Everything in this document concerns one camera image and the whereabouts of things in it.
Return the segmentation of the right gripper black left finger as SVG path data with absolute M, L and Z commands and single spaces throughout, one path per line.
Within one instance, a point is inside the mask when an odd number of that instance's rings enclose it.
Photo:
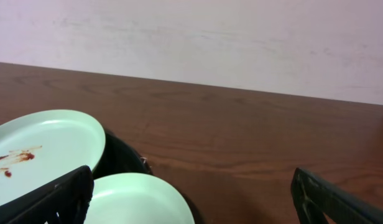
M 0 206 L 0 224 L 83 224 L 93 196 L 94 180 L 81 166 Z

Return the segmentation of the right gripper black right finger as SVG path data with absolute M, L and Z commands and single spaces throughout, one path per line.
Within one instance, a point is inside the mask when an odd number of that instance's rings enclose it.
M 290 186 L 301 224 L 383 224 L 383 211 L 308 170 L 296 168 Z

